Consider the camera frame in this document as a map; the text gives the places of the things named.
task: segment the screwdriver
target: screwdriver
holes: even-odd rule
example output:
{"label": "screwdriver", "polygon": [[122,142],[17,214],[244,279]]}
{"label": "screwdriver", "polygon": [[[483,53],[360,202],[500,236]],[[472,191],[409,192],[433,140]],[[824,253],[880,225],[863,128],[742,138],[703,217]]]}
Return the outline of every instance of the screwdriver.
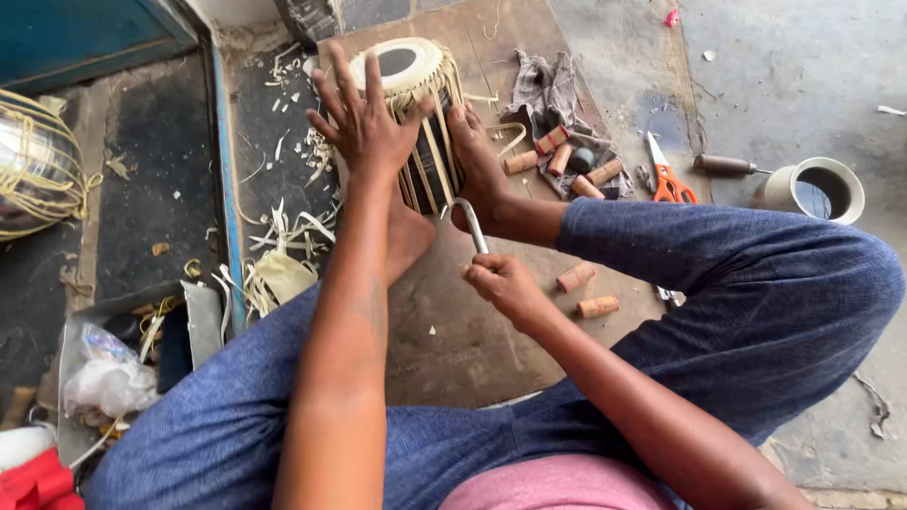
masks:
{"label": "screwdriver", "polygon": [[773,173],[769,170],[756,168],[755,163],[726,158],[724,156],[709,156],[699,154],[693,161],[693,168],[698,168],[703,172],[713,173],[715,175],[753,175],[756,172]]}

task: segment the person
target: person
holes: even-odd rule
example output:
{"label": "person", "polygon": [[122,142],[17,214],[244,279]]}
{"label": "person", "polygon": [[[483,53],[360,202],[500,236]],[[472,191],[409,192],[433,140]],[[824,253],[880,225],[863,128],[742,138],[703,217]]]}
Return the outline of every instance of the person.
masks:
{"label": "person", "polygon": [[463,196],[483,231],[688,299],[608,350],[517,259],[477,255],[463,279],[568,377],[506,407],[386,407],[387,286],[434,239],[395,179],[430,105],[395,124],[374,56],[363,101],[331,49],[339,94],[321,72],[315,82],[336,127],[308,117],[351,177],[323,282],[145,411],[94,473],[89,507],[810,507],[755,446],[870,351],[903,298],[891,248],[784,212],[520,198],[478,116],[454,106]]}

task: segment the blue pants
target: blue pants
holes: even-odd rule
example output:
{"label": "blue pants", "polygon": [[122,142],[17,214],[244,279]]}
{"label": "blue pants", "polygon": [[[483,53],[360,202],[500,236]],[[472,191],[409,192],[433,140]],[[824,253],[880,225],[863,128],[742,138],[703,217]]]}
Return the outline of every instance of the blue pants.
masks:
{"label": "blue pants", "polygon": [[[844,383],[904,293],[880,240],[783,212],[578,199],[557,246],[687,294],[613,351],[753,445]],[[145,411],[93,476],[89,507],[268,506],[318,289]],[[385,508],[436,508],[470,476],[559,453],[645,469],[569,379],[509,407],[389,407]]]}

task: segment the orange scissors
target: orange scissors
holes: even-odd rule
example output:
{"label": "orange scissors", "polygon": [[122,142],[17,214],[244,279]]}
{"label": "orange scissors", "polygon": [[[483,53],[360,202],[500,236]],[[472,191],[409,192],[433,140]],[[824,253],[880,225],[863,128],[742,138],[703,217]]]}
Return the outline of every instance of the orange scissors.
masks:
{"label": "orange scissors", "polygon": [[658,190],[655,191],[654,201],[675,201],[683,203],[699,203],[693,190],[674,176],[668,158],[661,153],[658,143],[651,132],[646,131],[649,152],[652,153],[652,162],[655,163],[655,172],[658,174]]}

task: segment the drum head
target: drum head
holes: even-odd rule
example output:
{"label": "drum head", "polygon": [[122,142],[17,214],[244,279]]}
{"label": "drum head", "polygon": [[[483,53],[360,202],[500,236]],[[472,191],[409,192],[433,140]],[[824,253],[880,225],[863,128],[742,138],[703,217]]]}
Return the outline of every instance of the drum head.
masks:
{"label": "drum head", "polygon": [[440,68],[444,54],[437,44],[422,37],[405,37],[376,44],[356,55],[350,62],[353,82],[366,89],[366,55],[374,52],[381,64],[381,84],[385,97],[414,89]]}

